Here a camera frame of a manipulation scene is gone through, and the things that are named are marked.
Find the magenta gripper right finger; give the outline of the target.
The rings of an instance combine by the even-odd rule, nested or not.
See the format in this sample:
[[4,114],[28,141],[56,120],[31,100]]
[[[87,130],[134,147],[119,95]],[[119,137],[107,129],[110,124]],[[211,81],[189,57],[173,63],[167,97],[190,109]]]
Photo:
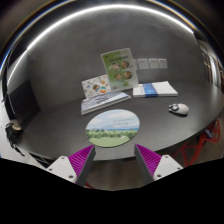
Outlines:
[[135,145],[134,154],[145,185],[182,169],[171,156],[159,155],[139,144]]

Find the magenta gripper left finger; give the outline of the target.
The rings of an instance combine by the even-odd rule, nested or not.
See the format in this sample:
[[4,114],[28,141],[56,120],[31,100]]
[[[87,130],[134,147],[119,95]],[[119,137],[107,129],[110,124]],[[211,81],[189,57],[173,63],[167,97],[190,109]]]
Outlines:
[[47,168],[47,171],[84,187],[95,155],[95,146],[90,145],[69,157],[60,156]]

